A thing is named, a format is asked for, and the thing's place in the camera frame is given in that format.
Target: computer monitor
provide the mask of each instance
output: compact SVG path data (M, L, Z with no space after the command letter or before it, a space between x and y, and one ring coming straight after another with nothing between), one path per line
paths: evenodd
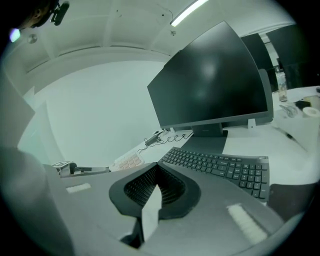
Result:
M191 126L194 137L226 138L222 123L270 114L255 61L226 22L172 57L147 88L160 126Z

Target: white wall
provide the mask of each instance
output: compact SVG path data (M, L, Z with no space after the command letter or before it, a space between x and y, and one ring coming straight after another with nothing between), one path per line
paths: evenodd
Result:
M46 102L35 109L18 149L34 155L42 164L53 165L64 160L51 129Z
M92 66L48 85L35 95L46 101L52 132L66 160L108 166L160 126L147 86L163 62L123 61Z

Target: keyboard key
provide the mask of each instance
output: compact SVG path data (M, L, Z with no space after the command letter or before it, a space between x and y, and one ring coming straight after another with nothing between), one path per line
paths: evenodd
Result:
M261 185L261 190L260 190L260 195L259 198L264 199L267 197L267 191L268 191L268 185L267 184L262 184Z
M227 167L226 167L226 166L221 166L221 165L220 165L220 166L218 167L218 170L220 170L220 171L224 171L224 172L225 172L225 171L227 170Z
M248 179L248 175L241 175L241 180L246 181Z
M246 184L246 188L247 188L247 189L252 189L253 186L254 186L253 182L248 182L248 183Z
M232 179L232 177L233 177L233 172L232 172L232 171L228 171L228 172L226 173L226 177L229 178L229 179Z
M263 172L262 178L261 178L262 183L267 183L268 182L268 177L265 171Z
M259 197L259 191L258 190L254 190L252 192L253 197L258 198Z
M245 181L240 181L239 187L245 188L246 185L247 185L247 182L245 182Z
M255 189L255 190L259 190L260 189L260 183L254 183L254 187L253 187L253 189Z
M227 165L228 165L228 162L226 162L226 161L218 161L217 164L218 164L219 166L227 166Z
M211 174L218 175L218 176L221 176L221 177L225 176L225 172L224 171L220 171L220 170L212 170Z

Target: desk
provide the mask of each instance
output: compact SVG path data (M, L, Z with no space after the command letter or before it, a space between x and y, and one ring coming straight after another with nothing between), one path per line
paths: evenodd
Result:
M316 86L295 88L287 91L288 102L295 102L306 96L319 95ZM279 95L272 94L274 111L280 110ZM223 154L238 156L268 156L270 165L270 185L303 185L315 183L320 179L320 141L318 140L317 151L307 153L296 141L289 139L284 132L273 127L272 123L259 125L255 131L249 131L246 127L229 127L228 136L224 146ZM182 134L186 137L192 131L177 131L175 134L169 132L163 137L171 139ZM141 152L146 163L157 162L172 147L180 148L187 140L167 142L163 145L148 147ZM134 149L144 149L142 142Z

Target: cable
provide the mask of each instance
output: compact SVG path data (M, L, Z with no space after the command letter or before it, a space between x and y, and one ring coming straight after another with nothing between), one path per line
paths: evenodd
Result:
M171 136L169 136L168 138L166 138L166 141L164 142L162 139L158 139L156 142L156 144L151 144L151 145L149 145L151 148L153 148L154 146L157 146L157 145L162 145L162 144L166 144L167 142L169 142L169 143L171 143L171 142L173 142L173 141L176 141L176 142L179 142L179 141L181 141L182 139L185 139L185 140L187 140L191 135L193 135L194 133L192 132L192 133L190 133L190 135L188 136L188 137L185 137L186 136L186 134L184 133L184 134L182 134L182 137L180 138L180 139L178 139L177 140L177 138L179 137L178 135L175 135L174 136L174 138L173 138L173 140L169 140L170 138L171 138ZM145 148L141 148L141 149L139 149L137 152L140 154L142 151L144 151L144 150L146 150L148 148L148 146L146 145L145 146Z
M183 134L183 135L182 135L182 137L183 137L185 140L187 140L191 135L194 135L194 133L193 133L193 132L191 132L191 133L190 133L190 135L189 135L188 137L185 137L185 134Z
M140 154L142 151L146 150L147 148L148 148L148 146L145 145L145 148L140 148L140 149L138 149L138 150L137 150L138 154Z

